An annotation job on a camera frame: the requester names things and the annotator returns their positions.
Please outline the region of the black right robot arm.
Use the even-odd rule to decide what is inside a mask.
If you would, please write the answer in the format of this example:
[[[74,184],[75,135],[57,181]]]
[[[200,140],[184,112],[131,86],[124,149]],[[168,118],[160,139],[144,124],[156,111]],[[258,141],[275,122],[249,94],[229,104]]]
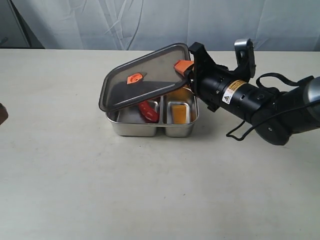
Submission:
[[[285,145],[294,134],[316,130],[320,127],[320,79],[305,77],[294,82],[282,74],[269,72],[290,86],[291,91],[281,91],[261,83],[250,84],[255,76],[254,45],[250,39],[234,43],[237,68],[228,69],[217,64],[203,44],[189,47],[193,60],[179,60],[174,70],[184,77],[191,91],[201,99],[209,110],[222,108],[250,124],[266,142]]]

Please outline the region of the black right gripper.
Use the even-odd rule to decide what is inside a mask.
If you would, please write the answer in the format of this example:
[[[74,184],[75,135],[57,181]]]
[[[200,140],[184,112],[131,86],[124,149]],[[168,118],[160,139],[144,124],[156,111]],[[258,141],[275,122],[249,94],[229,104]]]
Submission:
[[[228,112],[234,112],[236,107],[223,102],[223,95],[232,82],[242,79],[235,75],[234,70],[217,64],[202,43],[194,42],[188,50],[194,61],[180,59],[174,64],[174,70],[184,77],[193,72],[192,90],[212,111],[221,107]]]

